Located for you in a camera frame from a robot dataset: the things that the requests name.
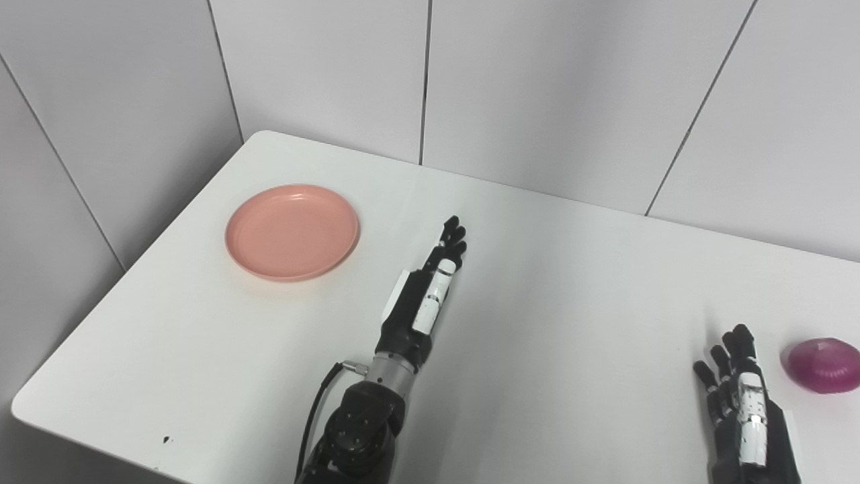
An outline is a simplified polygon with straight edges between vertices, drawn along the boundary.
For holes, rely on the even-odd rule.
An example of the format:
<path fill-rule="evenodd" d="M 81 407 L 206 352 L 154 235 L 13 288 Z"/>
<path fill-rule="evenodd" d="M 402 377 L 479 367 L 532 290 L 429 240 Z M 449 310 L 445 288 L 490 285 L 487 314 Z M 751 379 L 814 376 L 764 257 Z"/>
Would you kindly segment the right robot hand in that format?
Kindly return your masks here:
<path fill-rule="evenodd" d="M 715 368 L 692 365 L 713 427 L 709 481 L 800 483 L 785 414 L 768 392 L 749 328 L 735 325 L 709 352 Z"/>

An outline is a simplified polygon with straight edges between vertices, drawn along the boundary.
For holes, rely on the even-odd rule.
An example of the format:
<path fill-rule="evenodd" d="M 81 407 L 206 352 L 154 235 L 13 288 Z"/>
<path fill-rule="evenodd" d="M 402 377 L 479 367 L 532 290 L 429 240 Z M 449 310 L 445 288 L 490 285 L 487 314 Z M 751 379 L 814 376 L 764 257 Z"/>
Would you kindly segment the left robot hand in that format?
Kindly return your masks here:
<path fill-rule="evenodd" d="M 402 358 L 415 374 L 426 364 L 433 349 L 434 325 L 454 276 L 463 266 L 465 236 L 460 218 L 449 217 L 423 266 L 407 272 L 397 284 L 375 353 Z"/>

